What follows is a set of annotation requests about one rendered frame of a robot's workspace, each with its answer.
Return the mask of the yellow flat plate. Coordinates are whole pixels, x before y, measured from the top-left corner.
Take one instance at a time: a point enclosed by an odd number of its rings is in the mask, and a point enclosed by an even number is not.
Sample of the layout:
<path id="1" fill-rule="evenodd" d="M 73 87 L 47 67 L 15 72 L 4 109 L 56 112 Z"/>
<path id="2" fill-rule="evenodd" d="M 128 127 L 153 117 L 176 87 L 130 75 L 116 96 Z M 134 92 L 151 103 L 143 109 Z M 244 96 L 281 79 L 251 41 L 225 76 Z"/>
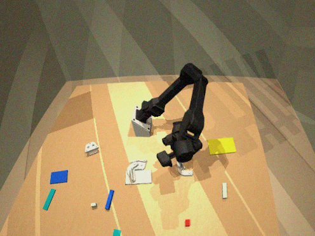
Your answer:
<path id="1" fill-rule="evenodd" d="M 233 137 L 230 138 L 220 138 L 220 139 L 209 139 L 208 147 L 210 150 L 210 155 L 215 154 L 227 154 L 236 152 L 236 147 L 234 145 Z"/>

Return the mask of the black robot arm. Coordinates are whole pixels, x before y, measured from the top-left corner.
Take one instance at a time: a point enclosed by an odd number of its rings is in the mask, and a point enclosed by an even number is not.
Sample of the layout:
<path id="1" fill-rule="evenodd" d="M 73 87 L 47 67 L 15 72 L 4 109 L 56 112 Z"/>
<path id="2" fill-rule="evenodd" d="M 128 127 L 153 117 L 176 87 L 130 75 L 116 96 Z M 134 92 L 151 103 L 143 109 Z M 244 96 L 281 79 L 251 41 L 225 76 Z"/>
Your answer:
<path id="1" fill-rule="evenodd" d="M 194 87 L 189 109 L 185 112 L 182 121 L 173 122 L 172 132 L 162 139 L 163 145 L 170 145 L 172 150 L 174 143 L 177 162 L 187 162 L 193 158 L 195 151 L 192 143 L 197 142 L 204 129 L 203 106 L 208 79 L 202 75 L 202 71 L 192 63 L 185 64 L 181 69 L 180 77 L 159 97 L 152 98 L 148 102 L 144 100 L 141 109 L 136 109 L 135 114 L 136 120 L 145 124 L 150 116 L 161 116 L 165 105 L 186 85 L 191 84 L 194 84 Z M 194 136 L 187 132 L 194 133 Z"/>

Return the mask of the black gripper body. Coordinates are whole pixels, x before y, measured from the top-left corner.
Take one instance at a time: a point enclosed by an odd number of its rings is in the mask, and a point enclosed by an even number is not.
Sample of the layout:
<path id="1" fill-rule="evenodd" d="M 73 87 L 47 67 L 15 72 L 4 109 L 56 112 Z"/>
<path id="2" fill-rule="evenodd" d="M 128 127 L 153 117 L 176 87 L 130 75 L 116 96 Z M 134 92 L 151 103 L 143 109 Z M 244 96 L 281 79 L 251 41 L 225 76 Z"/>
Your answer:
<path id="1" fill-rule="evenodd" d="M 171 142 L 172 142 L 172 139 L 171 139 Z M 195 149 L 195 151 L 198 151 L 198 150 L 202 149 L 203 144 L 201 143 L 200 140 L 197 140 L 196 143 L 192 143 L 192 147 L 193 147 L 193 149 Z M 171 159 L 176 157 L 175 156 L 174 143 L 173 143 L 173 152 L 172 153 L 167 154 L 167 152 L 165 150 L 163 150 L 162 152 L 158 153 L 156 155 L 156 157 L 157 157 L 157 159 L 159 160 L 160 164 L 163 167 L 166 167 L 166 166 L 170 165 L 171 164 Z"/>

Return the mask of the blue rectangular bar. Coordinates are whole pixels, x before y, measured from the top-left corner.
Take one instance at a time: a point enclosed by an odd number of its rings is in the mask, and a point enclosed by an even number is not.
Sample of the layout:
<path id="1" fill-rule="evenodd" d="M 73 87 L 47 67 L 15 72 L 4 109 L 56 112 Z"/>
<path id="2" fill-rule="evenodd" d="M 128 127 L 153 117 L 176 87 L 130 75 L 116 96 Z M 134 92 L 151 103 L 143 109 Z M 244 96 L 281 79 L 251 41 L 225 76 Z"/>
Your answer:
<path id="1" fill-rule="evenodd" d="M 111 201 L 112 201 L 113 195 L 114 195 L 114 190 L 110 190 L 110 191 L 109 191 L 108 198 L 107 198 L 107 202 L 106 202 L 106 205 L 105 205 L 105 209 L 107 209 L 107 210 L 110 210 Z"/>

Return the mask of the teal square block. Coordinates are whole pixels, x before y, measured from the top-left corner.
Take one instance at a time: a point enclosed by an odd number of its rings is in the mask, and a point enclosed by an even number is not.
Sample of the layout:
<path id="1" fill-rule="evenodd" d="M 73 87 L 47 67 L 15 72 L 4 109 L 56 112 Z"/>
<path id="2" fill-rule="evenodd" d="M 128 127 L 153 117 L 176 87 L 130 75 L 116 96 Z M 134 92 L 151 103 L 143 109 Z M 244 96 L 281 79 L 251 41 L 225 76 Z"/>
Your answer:
<path id="1" fill-rule="evenodd" d="M 120 236 L 121 231 L 114 229 L 113 236 Z"/>

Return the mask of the teal flat bar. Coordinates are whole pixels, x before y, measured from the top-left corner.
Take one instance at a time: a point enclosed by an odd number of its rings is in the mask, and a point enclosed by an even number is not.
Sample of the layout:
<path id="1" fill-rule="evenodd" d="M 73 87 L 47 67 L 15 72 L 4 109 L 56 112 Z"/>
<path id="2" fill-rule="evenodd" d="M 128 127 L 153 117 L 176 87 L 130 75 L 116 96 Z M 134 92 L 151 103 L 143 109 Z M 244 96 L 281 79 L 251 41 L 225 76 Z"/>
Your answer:
<path id="1" fill-rule="evenodd" d="M 49 206 L 50 206 L 50 203 L 51 203 L 51 201 L 52 201 L 52 198 L 53 198 L 53 196 L 54 196 L 54 194 L 55 194 L 55 191 L 56 191 L 56 190 L 54 190 L 54 189 L 51 189 L 51 190 L 50 190 L 49 195 L 48 195 L 48 197 L 47 197 L 47 199 L 46 199 L 46 202 L 45 202 L 45 204 L 44 204 L 44 206 L 43 206 L 43 209 L 48 210 L 48 208 L 49 208 Z"/>

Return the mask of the blue flat plate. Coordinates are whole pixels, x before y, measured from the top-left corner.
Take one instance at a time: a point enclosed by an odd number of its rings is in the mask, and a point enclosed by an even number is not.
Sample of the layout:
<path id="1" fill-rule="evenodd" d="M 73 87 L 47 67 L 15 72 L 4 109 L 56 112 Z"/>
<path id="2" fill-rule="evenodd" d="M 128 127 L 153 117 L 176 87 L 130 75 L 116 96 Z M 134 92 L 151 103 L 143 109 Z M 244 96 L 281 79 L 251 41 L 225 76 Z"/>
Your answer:
<path id="1" fill-rule="evenodd" d="M 68 170 L 51 173 L 50 184 L 67 182 Z"/>

